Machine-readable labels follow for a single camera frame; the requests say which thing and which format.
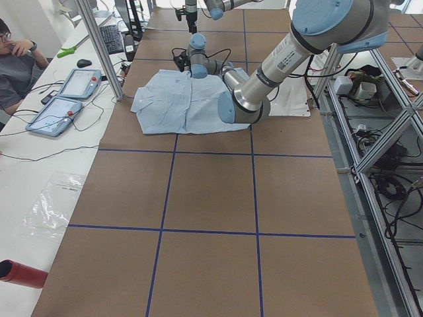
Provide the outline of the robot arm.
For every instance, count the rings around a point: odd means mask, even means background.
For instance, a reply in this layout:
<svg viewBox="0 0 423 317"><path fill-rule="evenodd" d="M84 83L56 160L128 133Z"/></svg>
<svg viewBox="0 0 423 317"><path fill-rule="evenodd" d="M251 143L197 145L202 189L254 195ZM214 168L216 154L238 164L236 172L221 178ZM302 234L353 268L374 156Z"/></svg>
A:
<svg viewBox="0 0 423 317"><path fill-rule="evenodd" d="M210 14L212 20L219 20L224 12L230 11L241 5L251 3L249 0L210 0L204 1L206 9ZM198 20L198 7L197 1L186 0L181 9L175 10L176 17L179 21L182 20L182 16L186 17L188 25L188 31L191 34L197 33L197 20Z"/></svg>
<svg viewBox="0 0 423 317"><path fill-rule="evenodd" d="M227 85L217 110L225 123L256 123L270 112L268 95L309 56L331 44L338 53L357 53L381 47L387 40L390 1L297 1L290 31L258 69L244 79L227 61L208 57L206 39L195 33L174 63L189 68L195 79L218 75Z"/></svg>

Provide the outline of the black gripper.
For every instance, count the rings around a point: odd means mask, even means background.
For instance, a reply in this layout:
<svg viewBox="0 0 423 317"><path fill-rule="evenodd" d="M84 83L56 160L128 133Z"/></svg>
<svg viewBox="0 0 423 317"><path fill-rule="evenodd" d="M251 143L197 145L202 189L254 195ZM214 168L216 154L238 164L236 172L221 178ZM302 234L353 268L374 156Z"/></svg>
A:
<svg viewBox="0 0 423 317"><path fill-rule="evenodd" d="M186 54L180 54L173 57L174 64L179 71L184 71L187 67L190 67L190 56Z"/></svg>
<svg viewBox="0 0 423 317"><path fill-rule="evenodd" d="M188 30L190 33L197 33L197 15L187 15Z"/></svg>

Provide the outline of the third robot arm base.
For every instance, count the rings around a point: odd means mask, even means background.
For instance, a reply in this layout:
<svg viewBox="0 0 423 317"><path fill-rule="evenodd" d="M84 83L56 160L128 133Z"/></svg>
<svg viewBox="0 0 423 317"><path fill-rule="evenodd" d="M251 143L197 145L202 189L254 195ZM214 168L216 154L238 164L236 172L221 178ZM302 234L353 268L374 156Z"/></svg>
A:
<svg viewBox="0 0 423 317"><path fill-rule="evenodd" d="M422 80L422 46L412 57L392 57L400 77L406 80Z"/></svg>

